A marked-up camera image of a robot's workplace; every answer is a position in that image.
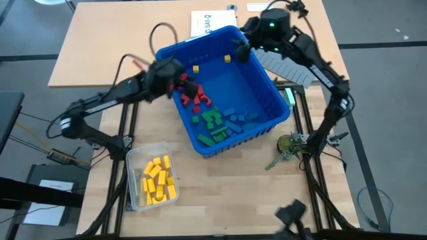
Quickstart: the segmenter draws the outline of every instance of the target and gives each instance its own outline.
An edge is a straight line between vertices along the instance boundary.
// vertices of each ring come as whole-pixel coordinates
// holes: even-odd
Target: yellow cable
[[[38,140],[38,142],[41,144],[41,146],[42,146],[42,147],[44,147],[46,150],[51,151],[51,152],[54,152],[54,153],[56,153],[57,155],[60,155],[60,156],[62,156],[62,157],[66,157],[66,158],[71,159],[71,160],[73,160],[73,161],[76,161],[76,162],[78,162],[78,163],[85,164],[85,165],[90,165],[90,163],[87,163],[87,162],[85,162],[85,161],[83,161],[83,160],[76,159],[76,158],[74,158],[74,157],[72,157],[72,156],[68,156],[68,155],[62,154],[62,153],[60,153],[60,152],[58,152],[58,151],[56,151],[56,150],[54,150],[54,149],[50,148],[48,145],[46,145],[46,144],[45,144],[45,143],[40,139],[40,137],[39,137],[37,134],[35,134],[32,130],[28,129],[27,127],[25,127],[25,126],[23,126],[23,125],[21,125],[21,124],[19,124],[19,123],[15,123],[15,125],[16,125],[16,126],[18,126],[18,127],[20,127],[20,128],[22,128],[22,129],[24,129],[26,132],[28,132],[28,133],[29,133],[29,134],[31,134],[34,138],[36,138],[36,140]]]

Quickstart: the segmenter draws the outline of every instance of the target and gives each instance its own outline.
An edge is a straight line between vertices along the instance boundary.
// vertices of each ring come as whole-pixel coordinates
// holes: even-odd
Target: white paper
[[[234,10],[191,12],[191,37],[197,37],[229,25],[238,26]]]
[[[41,180],[39,186],[50,187],[62,191],[71,191],[74,183],[52,181],[52,180]],[[28,213],[40,208],[54,207],[55,205],[32,203],[28,209]],[[51,209],[40,209],[33,213],[27,214],[24,219],[24,223],[38,224],[38,225],[50,225],[58,226],[61,222],[62,214],[65,210],[64,206],[58,206]]]

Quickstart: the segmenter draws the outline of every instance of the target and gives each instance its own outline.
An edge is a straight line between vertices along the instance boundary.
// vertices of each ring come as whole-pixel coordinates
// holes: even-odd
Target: blue crate
[[[200,113],[194,114],[192,111],[194,103],[191,102],[184,107],[180,99],[181,93],[173,93],[173,100],[191,143],[205,158],[269,132],[290,115],[288,105],[255,55],[251,53],[247,63],[238,63],[237,44],[232,41],[233,39],[244,40],[244,36],[238,28],[227,26],[207,35],[160,49],[156,54],[156,59],[164,59],[174,54],[175,58],[185,65],[186,72],[190,76],[195,75],[196,83],[203,87],[205,94],[212,100],[212,106],[218,107],[220,111],[234,108],[237,113],[258,113],[258,117],[254,120],[258,123],[257,127],[208,147],[199,142],[197,136],[203,134],[213,139],[210,131],[207,130],[206,124],[193,124],[191,117],[197,115],[200,121],[203,121],[200,115],[211,110],[212,106],[207,107],[202,102],[199,105]],[[232,62],[225,63],[224,55],[231,55]],[[193,73],[193,65],[199,65],[199,73]]]

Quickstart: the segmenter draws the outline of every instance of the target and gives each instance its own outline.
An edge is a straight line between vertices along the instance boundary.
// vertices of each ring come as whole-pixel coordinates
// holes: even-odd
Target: plastic container
[[[145,166],[149,161],[153,161],[155,157],[161,157],[162,167],[163,167],[163,156],[169,155],[171,161],[171,168],[169,170],[169,177],[173,177],[173,182],[175,184],[176,197],[173,199],[168,199],[167,201],[156,203],[152,205],[147,205],[147,193],[143,193],[141,196],[141,179],[143,177],[148,177],[143,173]],[[179,198],[179,186],[177,184],[175,166],[173,165],[172,152],[167,143],[152,143],[144,145],[143,147],[138,147],[132,149],[126,155],[126,165],[127,165],[127,180],[129,181],[129,194],[131,200],[131,206],[135,211],[145,211],[148,209],[153,209],[155,207],[160,207],[169,203],[173,203]],[[169,196],[167,188],[164,189],[165,194]]]
[[[181,61],[187,69],[187,74],[195,76],[195,82],[203,87],[205,94],[212,100],[212,106],[218,107],[220,112],[234,108],[236,111],[258,114],[257,127],[208,147],[198,141],[197,136],[199,134],[210,136],[209,131],[203,123],[193,124],[191,117],[197,115],[203,122],[201,114],[211,110],[212,106],[200,104],[201,111],[195,114],[192,111],[193,102],[184,107],[180,99],[181,93],[173,93],[173,100],[191,143],[194,149],[205,158],[269,132],[290,115],[289,107],[255,55],[251,52],[248,62],[238,63],[236,59],[238,45],[232,40],[244,39],[237,27],[227,26],[201,37],[160,49],[156,54],[157,59],[174,55]],[[232,62],[226,63],[224,55],[231,55]],[[193,65],[199,65],[199,73],[193,73]]]

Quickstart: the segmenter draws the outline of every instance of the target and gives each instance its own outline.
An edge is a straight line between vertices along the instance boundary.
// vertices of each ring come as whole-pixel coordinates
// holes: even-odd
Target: wooden table
[[[69,27],[61,53],[53,70],[50,87],[109,85],[124,53],[135,53],[152,60],[147,44],[151,28],[161,21],[173,23],[179,40],[189,38],[190,12],[238,6],[238,25],[259,13],[246,11],[246,3],[259,1],[142,1],[80,3]],[[337,72],[347,75],[321,1],[305,0],[308,16],[325,59]],[[303,21],[292,14],[292,23],[309,33]],[[173,43],[168,29],[155,33],[155,48]],[[125,64],[120,79],[136,73]],[[306,91],[314,128],[323,119],[326,107],[320,87]],[[103,112],[100,130],[115,135],[121,106]],[[258,137],[217,157],[203,159],[197,154],[184,129],[173,101],[165,97],[151,105],[139,105],[136,140],[133,147],[166,141],[174,143],[173,153],[181,197],[171,205],[144,212],[125,212],[122,236],[216,235],[274,233],[282,225],[274,217],[278,207],[294,199],[306,203],[306,227],[314,220],[304,172],[294,159],[280,163],[270,171],[264,167],[278,154],[280,135],[296,131],[294,117],[276,126],[271,133]],[[326,152],[337,155],[327,147]],[[356,212],[341,162],[322,155],[322,166],[331,200],[347,220],[358,225]],[[86,230],[105,203],[111,173],[111,161],[102,161],[89,174],[77,232]],[[116,207],[111,219],[114,220]],[[323,223],[326,220],[321,206]]]

